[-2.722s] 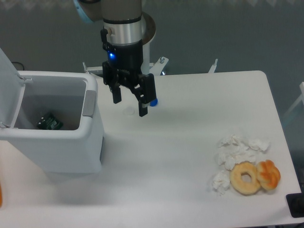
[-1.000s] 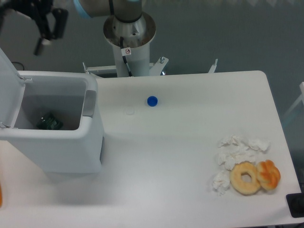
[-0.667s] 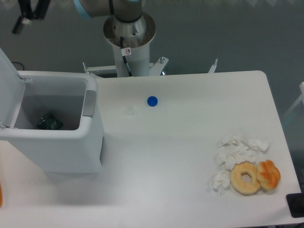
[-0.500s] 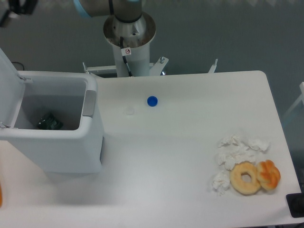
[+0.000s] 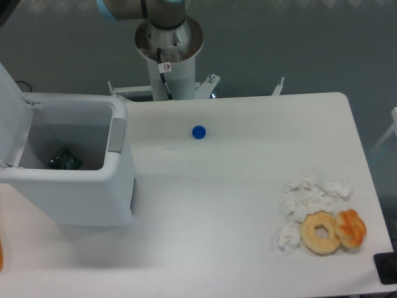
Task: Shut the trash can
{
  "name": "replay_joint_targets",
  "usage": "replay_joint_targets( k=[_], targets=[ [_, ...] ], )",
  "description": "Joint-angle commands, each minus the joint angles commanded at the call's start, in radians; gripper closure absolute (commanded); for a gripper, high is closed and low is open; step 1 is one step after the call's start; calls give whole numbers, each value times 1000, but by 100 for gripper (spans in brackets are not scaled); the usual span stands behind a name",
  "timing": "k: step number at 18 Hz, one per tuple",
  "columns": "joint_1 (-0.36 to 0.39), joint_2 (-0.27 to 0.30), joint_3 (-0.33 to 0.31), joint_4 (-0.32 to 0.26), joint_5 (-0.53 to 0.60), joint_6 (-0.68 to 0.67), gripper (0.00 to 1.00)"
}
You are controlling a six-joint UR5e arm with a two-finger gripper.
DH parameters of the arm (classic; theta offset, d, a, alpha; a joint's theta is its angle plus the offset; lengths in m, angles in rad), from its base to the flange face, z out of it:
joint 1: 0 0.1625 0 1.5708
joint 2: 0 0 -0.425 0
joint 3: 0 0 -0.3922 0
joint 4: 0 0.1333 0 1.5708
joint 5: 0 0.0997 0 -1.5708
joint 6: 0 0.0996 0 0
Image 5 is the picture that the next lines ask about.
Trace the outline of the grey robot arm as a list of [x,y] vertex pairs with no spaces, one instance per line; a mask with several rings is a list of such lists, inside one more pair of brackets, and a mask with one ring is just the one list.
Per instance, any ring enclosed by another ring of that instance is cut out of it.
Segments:
[[186,18],[185,1],[98,0],[96,5],[108,20],[148,19],[161,30],[176,29]]

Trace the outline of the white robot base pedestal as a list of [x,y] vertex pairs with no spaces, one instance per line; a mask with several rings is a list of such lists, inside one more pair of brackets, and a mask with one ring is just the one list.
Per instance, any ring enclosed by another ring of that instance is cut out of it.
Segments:
[[135,33],[138,52],[146,60],[154,101],[195,98],[195,57],[203,46],[203,30],[187,16],[173,30],[161,30],[149,20]]

